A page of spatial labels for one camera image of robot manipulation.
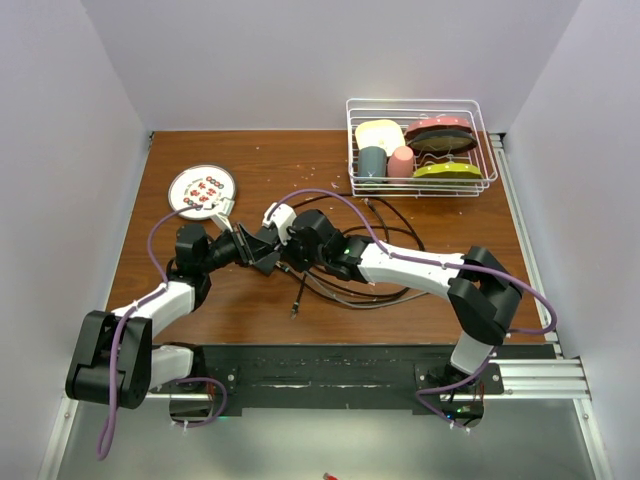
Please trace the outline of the black network switch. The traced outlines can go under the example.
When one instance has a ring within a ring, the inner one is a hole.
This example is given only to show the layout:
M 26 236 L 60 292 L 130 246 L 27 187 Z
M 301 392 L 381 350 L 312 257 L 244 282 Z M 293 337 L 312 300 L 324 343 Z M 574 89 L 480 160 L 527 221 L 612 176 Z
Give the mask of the black network switch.
M 250 241 L 253 266 L 260 273 L 269 276 L 280 260 L 281 243 L 274 231 L 261 227 Z

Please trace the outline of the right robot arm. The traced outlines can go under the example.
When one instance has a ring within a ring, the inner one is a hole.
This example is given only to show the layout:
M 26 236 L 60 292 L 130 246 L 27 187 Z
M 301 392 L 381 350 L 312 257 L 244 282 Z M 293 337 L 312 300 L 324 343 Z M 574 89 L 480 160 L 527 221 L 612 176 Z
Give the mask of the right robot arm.
M 281 205 L 263 217 L 273 228 L 282 256 L 298 271 L 312 266 L 342 281 L 388 283 L 447 300 L 462 327 L 445 369 L 448 386 L 469 392 L 480 367 L 502 345 L 522 299 L 522 288 L 486 249 L 434 254 L 382 242 L 372 235 L 346 235 L 319 210 L 296 214 Z

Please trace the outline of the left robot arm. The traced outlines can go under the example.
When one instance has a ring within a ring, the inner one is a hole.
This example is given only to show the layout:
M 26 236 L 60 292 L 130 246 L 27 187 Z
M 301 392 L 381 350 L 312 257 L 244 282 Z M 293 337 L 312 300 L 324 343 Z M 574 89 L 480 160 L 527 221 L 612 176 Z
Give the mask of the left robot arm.
M 237 226 L 217 238 L 201 224 L 179 228 L 164 282 L 125 307 L 85 316 L 66 378 L 67 396 L 135 409 L 149 390 L 171 381 L 185 392 L 200 390 L 207 368 L 195 348 L 154 347 L 154 337 L 204 303 L 213 271 L 231 263 L 268 271 L 289 239 L 289 226 L 275 221 L 255 235 Z

